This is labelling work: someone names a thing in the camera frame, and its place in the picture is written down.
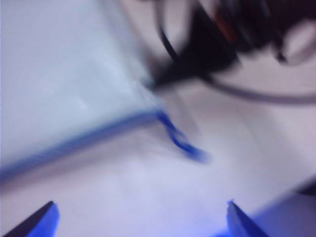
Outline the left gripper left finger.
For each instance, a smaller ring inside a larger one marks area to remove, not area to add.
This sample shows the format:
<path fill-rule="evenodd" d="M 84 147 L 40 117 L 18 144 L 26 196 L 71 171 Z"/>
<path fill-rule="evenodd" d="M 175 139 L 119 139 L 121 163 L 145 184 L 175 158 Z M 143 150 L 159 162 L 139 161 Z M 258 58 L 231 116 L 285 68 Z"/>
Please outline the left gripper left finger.
<path fill-rule="evenodd" d="M 60 213 L 56 203 L 49 201 L 4 237 L 54 237 L 59 224 Z"/>

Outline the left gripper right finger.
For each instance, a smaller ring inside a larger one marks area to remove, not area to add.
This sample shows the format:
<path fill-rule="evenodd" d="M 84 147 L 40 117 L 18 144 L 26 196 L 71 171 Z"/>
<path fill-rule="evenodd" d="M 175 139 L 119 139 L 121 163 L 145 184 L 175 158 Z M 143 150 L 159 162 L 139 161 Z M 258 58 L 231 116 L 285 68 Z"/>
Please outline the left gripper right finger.
<path fill-rule="evenodd" d="M 269 236 L 233 199 L 227 201 L 225 211 L 216 215 L 216 222 L 219 227 L 214 234 L 215 237 Z"/>

